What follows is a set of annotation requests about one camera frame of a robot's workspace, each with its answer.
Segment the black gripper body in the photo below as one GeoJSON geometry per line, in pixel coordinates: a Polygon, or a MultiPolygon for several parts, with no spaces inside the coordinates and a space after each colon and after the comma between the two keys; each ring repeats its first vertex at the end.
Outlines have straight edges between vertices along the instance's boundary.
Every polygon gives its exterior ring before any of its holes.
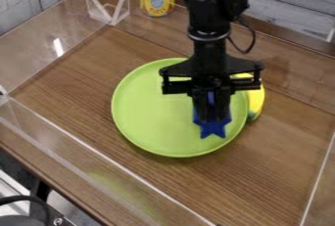
{"type": "Polygon", "coordinates": [[[191,96],[192,89],[210,91],[221,86],[235,91],[259,88],[261,61],[235,58],[226,53],[223,40],[194,41],[192,55],[158,73],[162,77],[162,93],[191,96]]]}

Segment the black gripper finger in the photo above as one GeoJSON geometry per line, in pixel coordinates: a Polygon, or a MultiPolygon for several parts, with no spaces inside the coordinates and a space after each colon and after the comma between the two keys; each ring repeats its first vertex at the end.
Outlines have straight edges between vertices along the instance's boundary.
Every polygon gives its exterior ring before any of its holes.
{"type": "Polygon", "coordinates": [[[230,105],[230,89],[223,87],[214,90],[214,119],[222,121],[230,105]]]}
{"type": "Polygon", "coordinates": [[[201,122],[207,122],[209,119],[209,107],[207,107],[207,95],[205,92],[195,92],[192,96],[192,103],[195,108],[195,117],[201,122]]]}

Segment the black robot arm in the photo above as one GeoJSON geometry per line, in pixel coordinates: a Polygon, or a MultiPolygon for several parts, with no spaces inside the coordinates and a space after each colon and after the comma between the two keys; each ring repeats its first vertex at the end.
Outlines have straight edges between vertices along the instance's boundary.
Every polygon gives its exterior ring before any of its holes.
{"type": "Polygon", "coordinates": [[[184,3],[194,53],[184,61],[159,70],[162,92],[187,94],[198,121],[221,122],[227,116],[230,96],[259,88],[263,63],[226,53],[231,22],[241,18],[249,0],[184,0],[184,3]]]}

